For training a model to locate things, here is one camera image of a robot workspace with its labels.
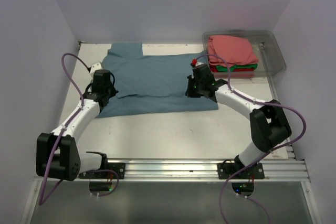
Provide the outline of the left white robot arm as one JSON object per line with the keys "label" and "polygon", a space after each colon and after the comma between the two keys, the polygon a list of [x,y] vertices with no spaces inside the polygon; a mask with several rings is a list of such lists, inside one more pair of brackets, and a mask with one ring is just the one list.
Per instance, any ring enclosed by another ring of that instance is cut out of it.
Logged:
{"label": "left white robot arm", "polygon": [[118,93],[114,83],[114,75],[109,70],[96,70],[75,110],[51,133],[39,135],[36,148],[38,176],[67,181],[87,172],[92,172],[97,178],[107,176],[106,154],[94,151],[80,154],[77,143],[90,122]]}

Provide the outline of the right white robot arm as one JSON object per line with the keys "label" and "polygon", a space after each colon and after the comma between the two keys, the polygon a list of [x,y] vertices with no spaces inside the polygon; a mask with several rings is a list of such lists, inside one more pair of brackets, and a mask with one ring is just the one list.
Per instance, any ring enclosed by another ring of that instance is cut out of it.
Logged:
{"label": "right white robot arm", "polygon": [[260,159],[291,136],[292,131],[283,108],[277,100],[256,101],[245,94],[238,95],[228,81],[216,80],[208,65],[194,59],[193,74],[188,76],[185,95],[205,97],[226,105],[249,120],[251,143],[234,158],[236,176],[246,178],[253,171],[251,163]]}

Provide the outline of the blue t-shirt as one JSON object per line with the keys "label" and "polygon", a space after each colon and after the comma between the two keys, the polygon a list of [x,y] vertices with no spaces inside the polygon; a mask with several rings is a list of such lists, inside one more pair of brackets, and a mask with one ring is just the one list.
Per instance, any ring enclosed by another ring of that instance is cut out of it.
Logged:
{"label": "blue t-shirt", "polygon": [[190,63],[197,57],[205,63],[203,55],[145,55],[141,43],[113,44],[101,65],[114,74],[118,93],[98,117],[218,110],[210,99],[185,95]]}

